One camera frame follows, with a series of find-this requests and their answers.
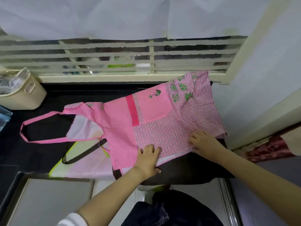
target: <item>blue container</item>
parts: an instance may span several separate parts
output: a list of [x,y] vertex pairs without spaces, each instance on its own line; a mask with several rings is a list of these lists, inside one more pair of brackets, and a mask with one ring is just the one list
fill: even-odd
[[9,122],[13,113],[0,106],[0,132],[4,125]]

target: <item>dark pink stripe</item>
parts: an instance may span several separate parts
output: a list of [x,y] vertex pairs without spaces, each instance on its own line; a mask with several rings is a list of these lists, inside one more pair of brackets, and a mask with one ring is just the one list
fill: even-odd
[[133,127],[138,126],[139,118],[138,118],[137,109],[136,109],[134,98],[133,98],[132,94],[129,96],[126,96],[126,102],[128,103],[128,107],[130,110]]

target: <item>hand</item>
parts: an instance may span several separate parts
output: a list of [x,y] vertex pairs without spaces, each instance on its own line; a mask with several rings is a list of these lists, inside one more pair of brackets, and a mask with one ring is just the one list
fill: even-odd
[[143,151],[139,149],[136,163],[132,169],[136,170],[142,176],[143,180],[161,173],[159,168],[155,168],[160,152],[161,149],[154,149],[152,144],[147,145]]
[[188,141],[196,148],[194,153],[216,163],[221,153],[227,150],[213,135],[203,130],[192,133]]

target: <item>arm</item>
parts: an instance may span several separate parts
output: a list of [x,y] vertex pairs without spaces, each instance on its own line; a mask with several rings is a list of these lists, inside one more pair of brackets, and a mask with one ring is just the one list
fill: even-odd
[[189,142],[197,148],[195,153],[220,164],[241,179],[288,225],[300,225],[300,187],[227,150],[205,131],[192,133]]
[[154,150],[153,145],[146,146],[143,153],[139,149],[135,166],[80,207],[77,213],[89,226],[107,226],[138,185],[161,172],[155,168],[159,154],[160,148]]

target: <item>white sleeve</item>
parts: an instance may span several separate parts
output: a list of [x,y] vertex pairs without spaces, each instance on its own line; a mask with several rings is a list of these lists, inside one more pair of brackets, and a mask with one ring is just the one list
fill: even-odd
[[79,214],[70,213],[64,220],[58,223],[58,226],[88,226],[88,224]]

